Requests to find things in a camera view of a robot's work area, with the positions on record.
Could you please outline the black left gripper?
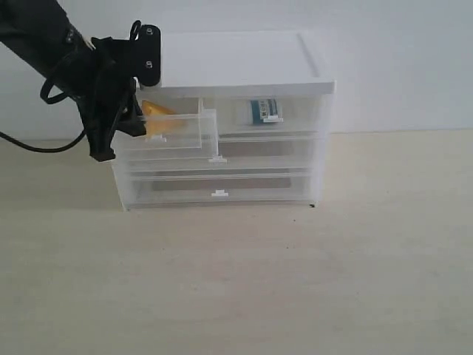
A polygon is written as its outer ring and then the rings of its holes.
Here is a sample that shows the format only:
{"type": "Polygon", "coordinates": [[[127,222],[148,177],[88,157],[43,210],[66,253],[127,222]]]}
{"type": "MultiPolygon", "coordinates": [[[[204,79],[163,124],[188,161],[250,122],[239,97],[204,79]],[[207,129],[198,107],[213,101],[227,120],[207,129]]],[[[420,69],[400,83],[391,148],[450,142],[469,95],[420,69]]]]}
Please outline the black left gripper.
{"type": "Polygon", "coordinates": [[[76,99],[89,144],[98,162],[114,160],[115,131],[131,137],[146,134],[143,112],[136,98],[132,52],[128,39],[81,39],[77,43],[78,76],[85,90],[76,99]]]}

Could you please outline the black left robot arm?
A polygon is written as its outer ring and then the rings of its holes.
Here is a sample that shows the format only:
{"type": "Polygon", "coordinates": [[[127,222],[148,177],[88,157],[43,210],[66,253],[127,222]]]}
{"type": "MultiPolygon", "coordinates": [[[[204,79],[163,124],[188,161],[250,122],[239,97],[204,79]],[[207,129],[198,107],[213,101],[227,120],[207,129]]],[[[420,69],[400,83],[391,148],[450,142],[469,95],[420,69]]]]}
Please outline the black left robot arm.
{"type": "Polygon", "coordinates": [[[64,152],[86,138],[93,159],[115,159],[112,140],[116,132],[131,137],[146,134],[136,97],[136,80],[141,75],[135,58],[154,63],[157,56],[139,52],[143,49],[139,36],[145,32],[137,20],[126,40],[87,41],[57,1],[2,1],[1,42],[44,77],[43,102],[75,102],[83,129],[73,142],[59,148],[30,146],[5,133],[1,137],[39,153],[64,152]]]}

